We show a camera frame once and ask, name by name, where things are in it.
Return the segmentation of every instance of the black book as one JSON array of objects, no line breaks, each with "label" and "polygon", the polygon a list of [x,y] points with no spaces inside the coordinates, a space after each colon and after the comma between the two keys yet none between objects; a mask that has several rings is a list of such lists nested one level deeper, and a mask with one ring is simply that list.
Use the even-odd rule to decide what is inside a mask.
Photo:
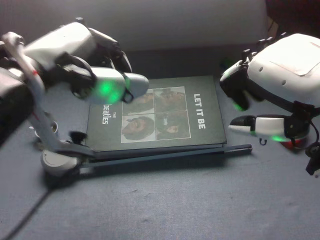
[{"label": "black book", "polygon": [[226,143],[212,76],[151,79],[130,104],[91,105],[86,145],[98,158],[135,158]]}]

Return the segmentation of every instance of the gray table surface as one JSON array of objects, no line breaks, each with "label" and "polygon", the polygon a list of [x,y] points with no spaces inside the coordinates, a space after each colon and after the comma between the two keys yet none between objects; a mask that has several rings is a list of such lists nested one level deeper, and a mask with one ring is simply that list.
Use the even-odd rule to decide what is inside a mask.
[{"label": "gray table surface", "polygon": [[[261,146],[227,129],[241,114],[287,113],[266,101],[240,113],[216,86],[228,145],[252,144],[251,154],[102,168],[52,192],[16,239],[319,239],[320,182],[305,171],[304,153],[272,141]],[[61,86],[49,91],[45,106],[62,139],[70,130],[86,131],[89,105]],[[0,151],[0,238],[48,191],[29,126],[25,122]]]}]

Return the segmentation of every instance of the wall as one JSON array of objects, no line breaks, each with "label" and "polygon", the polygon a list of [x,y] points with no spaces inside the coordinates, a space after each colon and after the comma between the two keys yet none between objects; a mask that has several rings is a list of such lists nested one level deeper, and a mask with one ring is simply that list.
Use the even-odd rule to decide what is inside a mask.
[{"label": "wall", "polygon": [[254,43],[266,36],[264,0],[1,0],[0,34],[30,42],[83,17],[125,50]]}]

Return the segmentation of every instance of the gray fabric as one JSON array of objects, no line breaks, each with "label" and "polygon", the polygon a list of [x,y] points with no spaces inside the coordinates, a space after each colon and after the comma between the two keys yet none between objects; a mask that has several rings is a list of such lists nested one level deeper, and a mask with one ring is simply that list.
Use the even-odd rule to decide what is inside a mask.
[{"label": "gray fabric", "polygon": [[[261,146],[257,138],[227,129],[240,115],[287,112],[269,102],[238,112],[218,79],[228,145],[252,144],[252,154],[190,156],[99,169],[53,192],[16,239],[318,239],[320,183],[305,171],[304,153],[292,153],[272,141]],[[46,100],[61,138],[70,130],[86,131],[86,103],[61,87],[52,89]],[[0,237],[48,189],[33,137],[26,122],[0,151]]]}]

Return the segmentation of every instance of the black hook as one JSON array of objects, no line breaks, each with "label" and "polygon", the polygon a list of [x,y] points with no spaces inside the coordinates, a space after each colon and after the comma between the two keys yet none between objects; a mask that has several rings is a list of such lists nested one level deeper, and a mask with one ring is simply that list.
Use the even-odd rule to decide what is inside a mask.
[{"label": "black hook", "polygon": [[262,146],[267,145],[267,140],[266,139],[264,140],[264,143],[262,143],[261,141],[262,141],[262,138],[259,139],[260,145],[262,145]]}]

